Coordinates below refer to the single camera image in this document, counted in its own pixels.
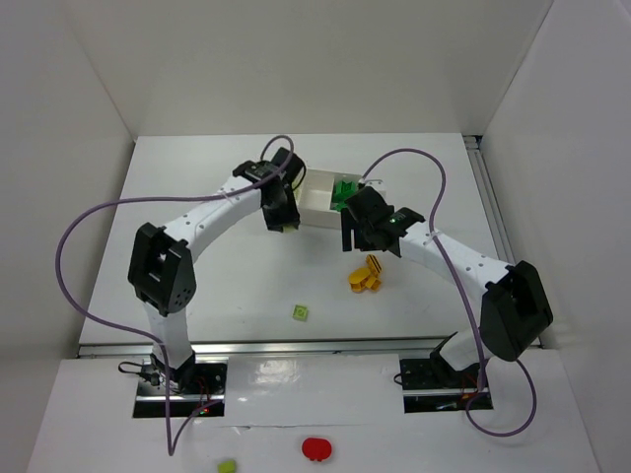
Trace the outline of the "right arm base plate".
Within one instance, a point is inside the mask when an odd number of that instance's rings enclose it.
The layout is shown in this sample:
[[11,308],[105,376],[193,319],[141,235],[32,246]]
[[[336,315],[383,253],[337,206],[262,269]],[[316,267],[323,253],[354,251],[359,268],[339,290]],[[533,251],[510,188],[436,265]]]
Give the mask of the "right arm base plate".
[[464,411],[468,403],[471,410],[493,409],[488,389],[478,393],[478,362],[457,372],[439,356],[454,336],[444,339],[425,357],[399,360],[399,372],[392,380],[402,389],[405,414]]

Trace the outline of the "light green lego 2x2 front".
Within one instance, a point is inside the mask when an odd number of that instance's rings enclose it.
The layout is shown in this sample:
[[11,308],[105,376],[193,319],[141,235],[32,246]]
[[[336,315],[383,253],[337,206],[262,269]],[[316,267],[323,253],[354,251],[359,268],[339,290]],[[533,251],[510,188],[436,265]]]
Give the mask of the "light green lego 2x2 front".
[[296,304],[292,311],[292,318],[297,321],[307,321],[309,309],[305,305]]

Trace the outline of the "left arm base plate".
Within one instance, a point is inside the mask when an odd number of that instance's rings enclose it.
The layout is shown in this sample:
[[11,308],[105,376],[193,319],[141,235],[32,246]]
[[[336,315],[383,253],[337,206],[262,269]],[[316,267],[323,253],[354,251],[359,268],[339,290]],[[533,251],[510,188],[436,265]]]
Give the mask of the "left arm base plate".
[[[117,369],[120,373],[137,378],[137,388],[132,417],[135,419],[164,418],[167,384],[164,377],[150,364],[123,361]],[[171,414],[174,418],[186,418],[205,404],[198,417],[223,417],[225,414],[225,390],[228,365],[211,362],[196,364],[192,377],[182,386],[173,384],[170,389]]]

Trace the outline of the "yellow black striped lego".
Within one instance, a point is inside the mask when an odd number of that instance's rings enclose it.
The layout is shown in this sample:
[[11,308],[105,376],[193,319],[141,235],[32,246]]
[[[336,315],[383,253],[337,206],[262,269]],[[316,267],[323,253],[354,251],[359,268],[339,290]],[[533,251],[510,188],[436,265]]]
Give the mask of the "yellow black striped lego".
[[366,263],[371,272],[375,275],[380,275],[383,272],[383,266],[374,254],[369,254],[366,256]]

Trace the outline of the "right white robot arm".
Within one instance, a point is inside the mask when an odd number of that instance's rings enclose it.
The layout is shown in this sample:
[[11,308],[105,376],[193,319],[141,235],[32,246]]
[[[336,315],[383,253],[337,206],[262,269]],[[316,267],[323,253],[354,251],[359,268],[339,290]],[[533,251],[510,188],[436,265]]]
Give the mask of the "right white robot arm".
[[479,253],[433,228],[417,212],[386,203],[371,186],[350,196],[341,211],[346,251],[387,251],[418,263],[453,283],[465,298],[473,325],[444,339],[431,353],[429,369],[442,387],[491,358],[516,361],[553,321],[536,268],[511,265]]

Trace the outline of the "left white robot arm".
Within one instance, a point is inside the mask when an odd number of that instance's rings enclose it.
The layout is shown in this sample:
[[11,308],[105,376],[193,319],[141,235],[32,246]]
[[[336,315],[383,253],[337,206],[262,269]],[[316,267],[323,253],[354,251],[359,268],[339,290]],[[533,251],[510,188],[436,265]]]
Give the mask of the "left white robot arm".
[[307,166],[280,148],[270,161],[236,167],[213,199],[165,225],[144,224],[136,233],[128,281],[145,308],[157,337],[152,365],[170,385],[183,390],[195,372],[186,307],[197,290],[194,265],[203,251],[243,218],[260,211],[267,229],[282,233],[301,223],[295,191]]

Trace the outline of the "dark green lego 2x2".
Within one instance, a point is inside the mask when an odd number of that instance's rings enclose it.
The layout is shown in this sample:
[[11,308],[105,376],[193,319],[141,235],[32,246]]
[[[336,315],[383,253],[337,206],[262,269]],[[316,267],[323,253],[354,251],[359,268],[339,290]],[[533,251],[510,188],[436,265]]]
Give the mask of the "dark green lego 2x2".
[[357,191],[358,184],[356,181],[339,180],[334,184],[331,201],[344,202],[348,197]]
[[330,209],[336,212],[340,212],[346,207],[347,205],[343,200],[332,200],[330,204]]

